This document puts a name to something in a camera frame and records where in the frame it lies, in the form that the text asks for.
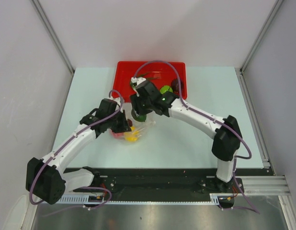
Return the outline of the yellow fake lemon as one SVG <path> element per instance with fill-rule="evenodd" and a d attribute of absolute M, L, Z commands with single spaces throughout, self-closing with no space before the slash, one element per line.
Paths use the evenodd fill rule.
<path fill-rule="evenodd" d="M 140 137 L 140 131 L 138 131 L 134 126 L 131 127 L 130 132 L 124 133 L 124 139 L 129 142 L 136 142 Z"/>

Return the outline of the green fake ball fruit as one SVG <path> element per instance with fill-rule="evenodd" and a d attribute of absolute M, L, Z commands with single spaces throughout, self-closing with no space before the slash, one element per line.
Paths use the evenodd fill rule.
<path fill-rule="evenodd" d="M 160 93 L 164 94 L 166 92 L 173 92 L 173 89 L 169 85 L 164 85 L 160 88 Z"/>

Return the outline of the dark green fake lime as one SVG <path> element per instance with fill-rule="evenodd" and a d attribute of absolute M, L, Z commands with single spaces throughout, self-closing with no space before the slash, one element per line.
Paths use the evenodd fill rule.
<path fill-rule="evenodd" d="M 135 113 L 132 113 L 131 116 L 137 122 L 145 122 L 147 119 L 147 115 L 137 115 Z"/>

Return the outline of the clear zip top bag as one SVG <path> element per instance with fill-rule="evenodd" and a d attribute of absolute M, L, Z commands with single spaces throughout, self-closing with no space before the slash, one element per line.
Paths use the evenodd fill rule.
<path fill-rule="evenodd" d="M 126 118 L 129 122 L 131 127 L 131 132 L 124 132 L 124 133 L 114 133 L 112 130 L 109 131 L 110 135 L 115 139 L 125 140 L 128 142 L 136 142 L 140 138 L 142 138 L 148 130 L 155 125 L 155 121 L 153 119 L 152 114 L 148 114 L 146 116 L 146 120 L 144 122 L 136 121 L 132 115 L 131 110 L 132 108 L 124 108 L 126 112 Z"/>

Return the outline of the dark red fake fruit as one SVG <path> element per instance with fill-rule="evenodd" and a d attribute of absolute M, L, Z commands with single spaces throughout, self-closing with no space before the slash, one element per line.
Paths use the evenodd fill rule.
<path fill-rule="evenodd" d="M 183 89 L 183 82 L 180 81 L 180 83 L 179 83 L 178 79 L 174 79 L 171 82 L 171 88 L 172 88 L 172 90 L 173 90 L 174 93 L 179 94 L 180 89 L 181 90 Z"/>

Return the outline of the green fake chive sprig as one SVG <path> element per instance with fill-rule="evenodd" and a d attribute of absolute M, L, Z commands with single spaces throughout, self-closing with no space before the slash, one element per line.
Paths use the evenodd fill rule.
<path fill-rule="evenodd" d="M 149 74 L 149 72 L 144 73 L 144 74 L 137 75 L 136 77 L 132 77 L 131 80 L 130 80 L 130 82 L 129 82 L 129 85 L 132 88 L 135 88 L 137 85 L 139 85 L 143 81 L 160 79 L 160 76 L 147 77 L 148 74 Z"/>

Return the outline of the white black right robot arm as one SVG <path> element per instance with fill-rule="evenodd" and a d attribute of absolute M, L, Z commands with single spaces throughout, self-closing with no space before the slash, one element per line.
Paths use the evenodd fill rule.
<path fill-rule="evenodd" d="M 132 77 L 130 86 L 135 94 L 130 96 L 132 117 L 143 122 L 146 115 L 154 112 L 186 122 L 201 130 L 212 140 L 212 153 L 217 158 L 215 186 L 220 192 L 227 192 L 233 186 L 234 157 L 240 148 L 241 131 L 235 117 L 222 118 L 192 108 L 178 95 L 157 87 L 143 77 Z"/>

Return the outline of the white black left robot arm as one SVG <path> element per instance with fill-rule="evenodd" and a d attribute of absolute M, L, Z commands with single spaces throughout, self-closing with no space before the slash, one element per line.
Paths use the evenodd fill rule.
<path fill-rule="evenodd" d="M 89 191 L 100 188 L 101 180 L 90 167 L 77 171 L 66 172 L 68 165 L 100 134 L 111 130 L 114 133 L 131 131 L 125 111 L 122 109 L 124 100 L 104 98 L 98 108 L 85 115 L 76 130 L 59 145 L 41 159 L 32 158 L 27 164 L 25 188 L 33 205 L 38 205 L 33 197 L 41 202 L 55 204 L 66 192 L 82 187 Z"/>

